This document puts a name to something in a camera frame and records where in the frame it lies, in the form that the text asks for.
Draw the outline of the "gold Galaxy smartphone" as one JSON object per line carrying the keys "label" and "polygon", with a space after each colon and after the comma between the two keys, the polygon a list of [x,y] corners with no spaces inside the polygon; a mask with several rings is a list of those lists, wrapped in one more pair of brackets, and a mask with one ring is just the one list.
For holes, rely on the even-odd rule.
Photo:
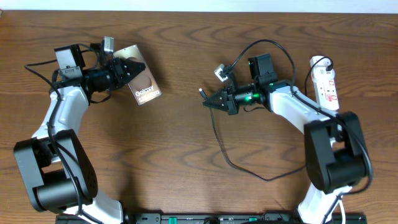
{"label": "gold Galaxy smartphone", "polygon": [[157,85],[143,55],[141,54],[138,45],[132,45],[118,50],[113,53],[113,56],[132,62],[139,62],[144,65],[143,71],[135,75],[134,78],[128,83],[138,105],[143,105],[162,95],[162,92]]}

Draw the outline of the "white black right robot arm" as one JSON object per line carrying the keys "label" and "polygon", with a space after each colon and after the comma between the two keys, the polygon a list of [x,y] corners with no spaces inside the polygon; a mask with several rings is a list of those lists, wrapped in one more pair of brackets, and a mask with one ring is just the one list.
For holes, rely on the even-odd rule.
{"label": "white black right robot arm", "polygon": [[220,64],[214,73],[229,85],[204,97],[203,105],[233,115],[240,106],[262,104],[293,124],[304,135],[305,169],[311,181],[297,207],[298,218],[304,223],[332,221],[343,197],[354,195],[353,187],[361,179],[373,179],[359,118],[352,112],[329,109],[309,99],[292,82],[280,80],[269,54],[251,57],[248,62],[252,84],[239,86],[233,66]]}

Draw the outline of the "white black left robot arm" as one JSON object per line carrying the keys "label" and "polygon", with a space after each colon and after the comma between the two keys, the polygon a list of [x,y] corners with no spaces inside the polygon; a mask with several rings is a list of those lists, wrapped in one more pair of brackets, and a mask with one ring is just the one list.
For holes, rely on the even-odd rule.
{"label": "white black left robot arm", "polygon": [[135,223],[119,200],[99,189],[78,133],[93,94],[130,85],[149,73],[147,63],[137,46],[115,50],[109,39],[59,47],[55,55],[47,114],[31,138],[14,146],[30,204],[65,222]]}

